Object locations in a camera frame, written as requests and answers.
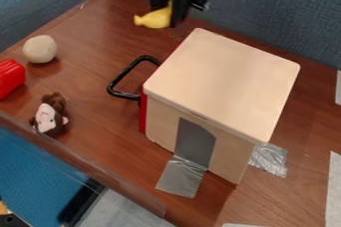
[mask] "box lid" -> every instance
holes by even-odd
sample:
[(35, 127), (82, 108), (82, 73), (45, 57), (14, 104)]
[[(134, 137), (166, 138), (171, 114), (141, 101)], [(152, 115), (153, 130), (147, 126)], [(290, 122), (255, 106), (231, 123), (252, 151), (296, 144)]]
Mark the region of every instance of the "box lid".
[(255, 144), (270, 137), (299, 65), (195, 29), (145, 82), (144, 92)]

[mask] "tape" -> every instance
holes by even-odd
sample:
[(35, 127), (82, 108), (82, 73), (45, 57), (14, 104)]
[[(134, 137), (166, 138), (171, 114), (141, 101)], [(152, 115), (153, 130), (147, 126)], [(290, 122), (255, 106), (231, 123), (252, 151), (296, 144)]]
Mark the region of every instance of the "tape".
[(215, 136), (203, 127), (179, 119), (174, 156), (170, 159), (156, 189), (194, 198), (208, 169)]

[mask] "beige ball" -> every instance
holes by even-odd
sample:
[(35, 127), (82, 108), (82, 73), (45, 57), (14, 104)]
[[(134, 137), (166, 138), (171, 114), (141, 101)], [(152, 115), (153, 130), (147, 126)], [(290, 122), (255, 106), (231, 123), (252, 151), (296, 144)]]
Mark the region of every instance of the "beige ball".
[(57, 44), (51, 36), (40, 35), (25, 42), (23, 53), (31, 63), (48, 63), (57, 55)]

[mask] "red toy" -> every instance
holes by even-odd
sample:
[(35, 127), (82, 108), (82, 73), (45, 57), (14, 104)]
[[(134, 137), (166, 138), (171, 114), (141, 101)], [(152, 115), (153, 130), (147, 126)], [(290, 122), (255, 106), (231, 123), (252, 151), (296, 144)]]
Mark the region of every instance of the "red toy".
[(25, 83), (25, 68), (14, 60), (0, 62), (0, 100)]

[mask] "red object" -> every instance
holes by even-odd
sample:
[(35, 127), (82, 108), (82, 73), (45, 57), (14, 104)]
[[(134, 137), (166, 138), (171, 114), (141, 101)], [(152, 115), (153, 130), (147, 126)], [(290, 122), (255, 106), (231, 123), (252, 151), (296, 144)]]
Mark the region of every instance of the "red object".
[(142, 133), (146, 133), (146, 115), (147, 115), (147, 96), (144, 93), (144, 89), (142, 89), (141, 97), (140, 97), (140, 112), (139, 112), (139, 130)]
[(14, 60), (0, 62), (0, 100), (25, 83), (25, 68)]

